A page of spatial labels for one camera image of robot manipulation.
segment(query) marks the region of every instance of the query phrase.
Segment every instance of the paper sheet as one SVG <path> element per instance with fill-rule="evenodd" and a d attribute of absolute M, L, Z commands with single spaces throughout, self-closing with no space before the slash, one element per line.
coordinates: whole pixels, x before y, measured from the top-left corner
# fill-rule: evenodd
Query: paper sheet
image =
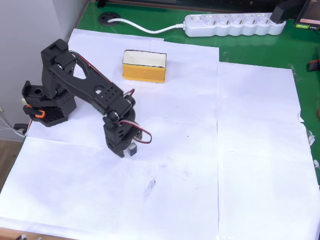
<path fill-rule="evenodd" d="M 320 193 L 291 70 L 220 63 L 219 236 L 315 240 Z"/>
<path fill-rule="evenodd" d="M 73 36 L 69 48 L 124 91 L 136 89 L 136 121 L 152 143 L 138 144 L 133 157 L 114 155 L 102 115 L 78 98 L 67 122 L 33 122 L 1 193 L 0 226 L 76 239 L 215 238 L 219 49 L 99 37 L 86 44 L 92 38 Z M 166 52 L 166 83 L 124 80 L 125 49 Z"/>

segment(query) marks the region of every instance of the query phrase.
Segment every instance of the robotic arm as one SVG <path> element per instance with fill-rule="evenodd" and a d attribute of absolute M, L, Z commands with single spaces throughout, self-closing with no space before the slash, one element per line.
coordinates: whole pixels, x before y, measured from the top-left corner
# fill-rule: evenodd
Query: robotic arm
<path fill-rule="evenodd" d="M 124 150 L 131 149 L 131 156 L 137 152 L 132 140 L 141 141 L 143 130 L 135 123 L 135 100 L 101 74 L 93 65 L 75 51 L 69 51 L 62 39 L 55 41 L 41 52 L 43 63 L 42 86 L 25 82 L 22 95 L 27 102 L 24 112 L 33 121 L 51 127 L 68 120 L 76 109 L 74 96 L 90 103 L 104 117 L 103 129 L 108 148 L 124 157 Z M 85 79 L 73 76 L 76 64 Z"/>

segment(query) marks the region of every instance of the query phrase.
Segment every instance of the white power strip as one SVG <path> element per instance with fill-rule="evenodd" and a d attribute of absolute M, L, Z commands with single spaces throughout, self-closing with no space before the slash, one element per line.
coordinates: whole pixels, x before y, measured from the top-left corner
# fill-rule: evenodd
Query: white power strip
<path fill-rule="evenodd" d="M 271 13 L 191 14 L 185 17 L 183 29 L 189 37 L 279 35 L 286 22 L 276 24 Z"/>

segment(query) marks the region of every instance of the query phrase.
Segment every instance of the green desk surface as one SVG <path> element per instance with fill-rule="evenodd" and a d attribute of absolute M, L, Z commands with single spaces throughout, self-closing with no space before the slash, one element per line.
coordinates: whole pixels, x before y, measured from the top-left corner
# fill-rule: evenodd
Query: green desk surface
<path fill-rule="evenodd" d="M 173 29 L 160 34 L 145 33 L 126 23 L 115 26 L 99 24 L 98 17 L 104 12 L 116 12 L 150 30 L 159 30 L 183 23 L 186 15 L 199 13 L 188 10 L 166 9 L 144 6 L 108 3 L 97 8 L 90 2 L 77 28 L 97 32 L 164 38 L 166 42 L 193 44 L 220 48 L 220 61 L 266 67 L 292 69 L 301 105 L 304 125 L 315 135 L 311 146 L 314 160 L 320 162 L 320 72 L 308 72 L 307 63 L 318 59 L 320 35 L 312 30 L 294 28 L 293 20 L 288 20 L 282 34 L 278 36 L 212 36 L 188 37 L 182 29 Z M 315 169 L 320 185 L 320 169 Z"/>

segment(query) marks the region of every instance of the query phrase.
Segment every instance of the power cord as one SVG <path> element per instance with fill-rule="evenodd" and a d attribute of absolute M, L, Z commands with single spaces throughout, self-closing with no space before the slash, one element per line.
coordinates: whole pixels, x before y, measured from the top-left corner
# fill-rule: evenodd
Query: power cord
<path fill-rule="evenodd" d="M 173 25 L 173 26 L 168 26 L 168 27 L 166 27 L 164 29 L 160 29 L 160 30 L 157 30 L 157 31 L 151 31 L 151 30 L 145 29 L 142 26 L 139 26 L 138 24 L 135 24 L 132 21 L 129 21 L 129 20 L 126 20 L 126 19 L 123 19 L 123 18 L 114 18 L 114 19 L 111 19 L 111 20 L 108 21 L 108 23 L 113 23 L 113 22 L 123 22 L 123 23 L 126 23 L 126 24 L 130 24 L 131 26 L 134 26 L 137 29 L 140 29 L 140 30 L 142 30 L 142 31 L 144 31 L 146 33 L 149 33 L 149 34 L 159 34 L 159 33 L 171 30 L 171 29 L 183 29 L 185 27 L 185 25 L 183 23 L 181 23 L 181 24 L 176 24 L 176 25 Z"/>
<path fill-rule="evenodd" d="M 7 123 L 7 121 L 6 120 L 4 120 L 1 116 L 0 116 L 0 120 L 8 127 L 0 127 L 0 129 L 2 129 L 2 130 L 12 130 L 15 134 L 17 134 L 17 135 L 19 135 L 20 137 L 25 137 L 23 134 L 21 134 L 20 132 L 18 132 L 18 131 L 16 131 L 16 130 L 14 130 L 11 126 L 10 126 L 10 124 L 9 123 Z"/>

